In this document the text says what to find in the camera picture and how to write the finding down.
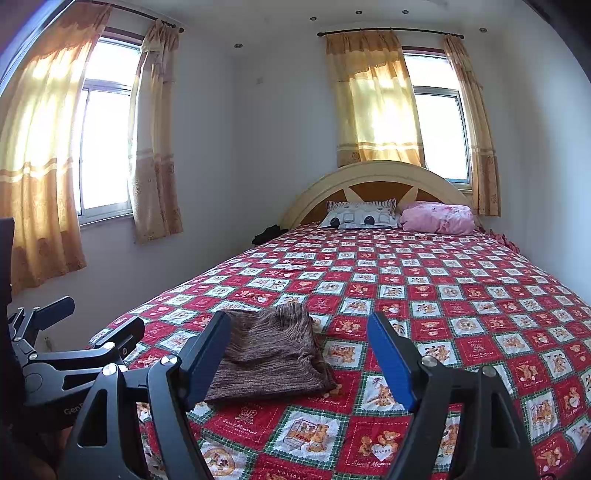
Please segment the curtain rod over side window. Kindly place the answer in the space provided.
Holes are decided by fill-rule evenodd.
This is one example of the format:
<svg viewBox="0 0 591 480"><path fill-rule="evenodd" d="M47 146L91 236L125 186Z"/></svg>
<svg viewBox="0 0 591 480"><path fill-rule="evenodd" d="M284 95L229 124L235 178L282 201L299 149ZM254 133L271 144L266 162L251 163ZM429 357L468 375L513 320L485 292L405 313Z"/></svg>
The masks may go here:
<svg viewBox="0 0 591 480"><path fill-rule="evenodd" d="M107 22L105 31L109 34L124 37L143 37L148 28L155 22L160 22L170 28L175 28L180 34L186 29L177 21L166 16L160 16L146 9L134 8L124 3L113 1L89 1L89 4L109 6L113 10L113 17Z"/></svg>

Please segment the window behind headboard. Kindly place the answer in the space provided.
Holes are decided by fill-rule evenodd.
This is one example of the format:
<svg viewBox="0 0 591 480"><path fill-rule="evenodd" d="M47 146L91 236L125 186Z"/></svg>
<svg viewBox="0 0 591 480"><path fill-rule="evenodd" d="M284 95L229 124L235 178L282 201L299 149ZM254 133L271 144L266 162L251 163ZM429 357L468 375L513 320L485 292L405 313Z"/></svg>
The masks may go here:
<svg viewBox="0 0 591 480"><path fill-rule="evenodd" d="M426 167L446 180L468 185L472 169L458 77L447 57L410 50L405 60L415 92Z"/></svg>

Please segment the side window right curtain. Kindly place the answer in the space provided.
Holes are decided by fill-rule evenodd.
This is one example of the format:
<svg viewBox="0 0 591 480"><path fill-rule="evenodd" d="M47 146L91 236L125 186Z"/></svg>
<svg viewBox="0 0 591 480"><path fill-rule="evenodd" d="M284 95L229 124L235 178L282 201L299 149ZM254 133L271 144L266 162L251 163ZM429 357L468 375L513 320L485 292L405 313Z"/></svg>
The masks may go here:
<svg viewBox="0 0 591 480"><path fill-rule="evenodd" d="M183 231L171 147L171 89L179 30L160 20L145 34L130 95L128 190L138 243Z"/></svg>

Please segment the pink pillow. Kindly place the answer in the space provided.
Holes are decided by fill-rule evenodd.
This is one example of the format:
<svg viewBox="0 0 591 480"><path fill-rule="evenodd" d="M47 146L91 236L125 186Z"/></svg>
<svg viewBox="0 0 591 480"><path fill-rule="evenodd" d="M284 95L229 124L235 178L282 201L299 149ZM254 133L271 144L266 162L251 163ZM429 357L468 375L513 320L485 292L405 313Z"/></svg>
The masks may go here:
<svg viewBox="0 0 591 480"><path fill-rule="evenodd" d="M469 235L476 227L472 210L467 205L416 201L408 204L400 217L404 231Z"/></svg>

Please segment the cream arched wooden headboard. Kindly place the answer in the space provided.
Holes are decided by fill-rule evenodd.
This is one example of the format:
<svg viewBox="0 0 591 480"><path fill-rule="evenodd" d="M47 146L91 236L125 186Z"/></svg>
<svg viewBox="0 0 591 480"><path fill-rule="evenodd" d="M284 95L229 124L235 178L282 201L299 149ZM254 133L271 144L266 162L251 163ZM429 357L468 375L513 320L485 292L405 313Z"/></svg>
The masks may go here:
<svg viewBox="0 0 591 480"><path fill-rule="evenodd" d="M329 201L370 202L394 199L400 208L417 201L470 206L472 198L443 177L420 166L370 161L348 165L325 175L304 190L280 220L294 229L321 221Z"/></svg>

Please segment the side window curtain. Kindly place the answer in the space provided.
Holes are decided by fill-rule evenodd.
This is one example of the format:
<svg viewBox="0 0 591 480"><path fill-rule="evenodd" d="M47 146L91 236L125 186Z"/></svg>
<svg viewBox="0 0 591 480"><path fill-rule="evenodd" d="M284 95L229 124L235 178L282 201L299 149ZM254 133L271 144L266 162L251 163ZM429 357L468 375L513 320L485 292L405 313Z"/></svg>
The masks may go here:
<svg viewBox="0 0 591 480"><path fill-rule="evenodd" d="M179 30L160 20L145 34L130 95L128 190L138 243L183 231L171 147L171 89Z"/></svg>
<svg viewBox="0 0 591 480"><path fill-rule="evenodd" d="M87 62L110 14L108 5L71 5L1 96L1 215L15 223L13 293L86 265L71 142Z"/></svg>

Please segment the brown knitted sweater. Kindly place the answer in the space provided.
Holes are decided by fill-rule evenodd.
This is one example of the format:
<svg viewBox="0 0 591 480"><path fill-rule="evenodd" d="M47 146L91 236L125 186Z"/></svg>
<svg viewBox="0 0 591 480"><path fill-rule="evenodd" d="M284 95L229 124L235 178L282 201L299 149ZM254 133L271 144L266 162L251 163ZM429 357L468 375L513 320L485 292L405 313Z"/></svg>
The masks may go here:
<svg viewBox="0 0 591 480"><path fill-rule="evenodd" d="M224 313L231 320L230 340L206 402L325 393L337 385L306 306Z"/></svg>

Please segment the side window left curtain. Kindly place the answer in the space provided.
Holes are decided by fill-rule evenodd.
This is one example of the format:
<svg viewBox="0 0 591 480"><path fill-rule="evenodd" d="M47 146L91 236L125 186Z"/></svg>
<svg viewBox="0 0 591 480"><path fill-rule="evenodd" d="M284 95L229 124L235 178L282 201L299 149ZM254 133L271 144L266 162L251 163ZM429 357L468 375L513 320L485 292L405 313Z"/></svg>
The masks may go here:
<svg viewBox="0 0 591 480"><path fill-rule="evenodd" d="M87 62L110 14L108 5L71 5L1 96L1 215L15 223L13 293L86 265L71 142Z"/></svg>

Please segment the side window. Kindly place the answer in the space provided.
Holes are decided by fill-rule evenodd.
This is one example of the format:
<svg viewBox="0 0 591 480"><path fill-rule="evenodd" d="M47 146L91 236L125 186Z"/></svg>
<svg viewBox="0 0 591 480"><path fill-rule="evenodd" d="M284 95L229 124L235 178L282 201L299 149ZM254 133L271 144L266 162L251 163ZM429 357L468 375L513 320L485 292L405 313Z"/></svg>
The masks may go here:
<svg viewBox="0 0 591 480"><path fill-rule="evenodd" d="M137 45L101 38L90 54L72 134L76 212L81 225L131 213L127 179L129 107Z"/></svg>

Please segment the grey patterned pillow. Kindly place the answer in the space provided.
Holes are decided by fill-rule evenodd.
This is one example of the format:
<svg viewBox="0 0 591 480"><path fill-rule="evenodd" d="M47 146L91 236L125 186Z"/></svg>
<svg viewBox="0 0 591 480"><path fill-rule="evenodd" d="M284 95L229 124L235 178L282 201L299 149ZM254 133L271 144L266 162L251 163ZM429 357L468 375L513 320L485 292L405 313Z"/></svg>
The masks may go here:
<svg viewBox="0 0 591 480"><path fill-rule="evenodd" d="M332 229L398 229L397 201L332 202L321 228Z"/></svg>

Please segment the red patchwork teddy bedspread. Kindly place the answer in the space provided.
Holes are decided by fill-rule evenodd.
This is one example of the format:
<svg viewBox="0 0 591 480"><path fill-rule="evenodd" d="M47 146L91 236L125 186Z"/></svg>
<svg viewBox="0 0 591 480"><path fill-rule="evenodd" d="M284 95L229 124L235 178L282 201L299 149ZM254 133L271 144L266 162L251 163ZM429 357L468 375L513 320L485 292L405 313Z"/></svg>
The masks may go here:
<svg viewBox="0 0 591 480"><path fill-rule="evenodd" d="M590 475L590 307L482 233L301 226L92 349L63 479Z"/></svg>

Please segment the yellow curtain by headboard left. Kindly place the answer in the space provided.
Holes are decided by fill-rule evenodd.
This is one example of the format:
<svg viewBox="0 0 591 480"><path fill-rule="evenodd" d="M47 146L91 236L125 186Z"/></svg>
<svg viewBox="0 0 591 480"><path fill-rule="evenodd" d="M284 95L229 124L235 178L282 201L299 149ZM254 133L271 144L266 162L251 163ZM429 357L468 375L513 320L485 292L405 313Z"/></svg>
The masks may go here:
<svg viewBox="0 0 591 480"><path fill-rule="evenodd" d="M390 160L423 167L424 144L403 48L391 30L325 37L341 167Z"/></svg>

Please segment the yellow curtain by headboard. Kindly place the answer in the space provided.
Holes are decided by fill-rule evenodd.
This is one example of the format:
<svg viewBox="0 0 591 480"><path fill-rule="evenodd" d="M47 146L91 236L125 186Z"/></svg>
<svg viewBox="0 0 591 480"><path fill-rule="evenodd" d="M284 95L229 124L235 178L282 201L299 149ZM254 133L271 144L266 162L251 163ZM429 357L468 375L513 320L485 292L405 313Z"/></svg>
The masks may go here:
<svg viewBox="0 0 591 480"><path fill-rule="evenodd" d="M325 37L341 167L390 160L423 167L424 144L403 48L391 30Z"/></svg>
<svg viewBox="0 0 591 480"><path fill-rule="evenodd" d="M467 119L473 207L478 215L500 217L498 163L482 86L461 38L446 35L443 48L458 77Z"/></svg>

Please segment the black item beside bed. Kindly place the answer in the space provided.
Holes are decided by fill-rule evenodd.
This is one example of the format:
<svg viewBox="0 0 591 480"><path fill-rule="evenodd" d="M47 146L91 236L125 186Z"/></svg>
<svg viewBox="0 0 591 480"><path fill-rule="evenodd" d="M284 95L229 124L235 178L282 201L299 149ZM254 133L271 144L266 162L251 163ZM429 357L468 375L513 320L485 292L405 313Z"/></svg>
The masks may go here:
<svg viewBox="0 0 591 480"><path fill-rule="evenodd" d="M287 233L287 228L282 228L277 224L271 225L270 227L266 227L266 230L264 230L262 233L259 233L253 237L252 245L260 246L266 244L267 242L280 237L284 233Z"/></svg>

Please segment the yellow curtain by headboard right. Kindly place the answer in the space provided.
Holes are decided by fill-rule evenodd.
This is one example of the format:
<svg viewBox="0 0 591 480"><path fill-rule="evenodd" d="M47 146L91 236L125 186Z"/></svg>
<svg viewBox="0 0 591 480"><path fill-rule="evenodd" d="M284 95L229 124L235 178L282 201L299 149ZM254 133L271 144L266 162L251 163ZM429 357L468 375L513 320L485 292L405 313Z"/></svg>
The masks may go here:
<svg viewBox="0 0 591 480"><path fill-rule="evenodd" d="M498 163L482 86L461 38L446 35L443 48L458 77L467 119L473 207L478 215L500 217Z"/></svg>

